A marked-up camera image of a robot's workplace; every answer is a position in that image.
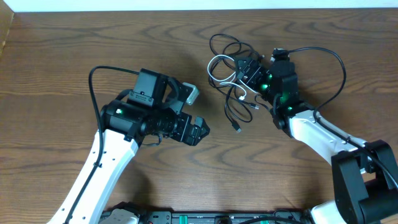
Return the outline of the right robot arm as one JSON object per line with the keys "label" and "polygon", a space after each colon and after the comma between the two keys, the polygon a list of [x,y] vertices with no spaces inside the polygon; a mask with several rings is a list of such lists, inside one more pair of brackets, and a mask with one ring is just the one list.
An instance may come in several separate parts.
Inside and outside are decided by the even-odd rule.
{"label": "right robot arm", "polygon": [[383,140],[367,142],[331,124],[299,97],[288,57],[265,67],[236,58],[239,80],[272,105],[274,124],[331,165],[334,200],[310,209],[313,223],[379,223],[397,214],[397,162]]}

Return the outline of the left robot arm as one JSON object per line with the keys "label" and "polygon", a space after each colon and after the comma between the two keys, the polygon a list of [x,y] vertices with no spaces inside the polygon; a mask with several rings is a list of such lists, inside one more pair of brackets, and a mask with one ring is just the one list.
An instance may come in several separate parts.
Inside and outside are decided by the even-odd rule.
{"label": "left robot arm", "polygon": [[99,109],[92,97],[98,130],[88,158],[51,223],[139,223],[142,215],[130,208],[105,211],[123,170],[146,136],[171,138],[196,146],[210,129],[201,117],[182,111],[199,91],[195,85],[141,69],[135,87],[126,89]]}

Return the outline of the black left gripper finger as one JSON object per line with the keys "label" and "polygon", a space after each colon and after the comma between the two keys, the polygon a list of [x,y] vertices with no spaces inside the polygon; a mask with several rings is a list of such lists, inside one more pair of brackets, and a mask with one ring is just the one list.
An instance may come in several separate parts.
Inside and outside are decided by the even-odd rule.
{"label": "black left gripper finger", "polygon": [[176,114],[180,114],[184,105],[188,105],[185,101],[192,89],[172,77],[169,77],[168,83],[172,90],[166,97],[166,105]]}
{"label": "black left gripper finger", "polygon": [[200,142],[210,133],[210,128],[202,117],[197,116],[194,124],[195,141]]}

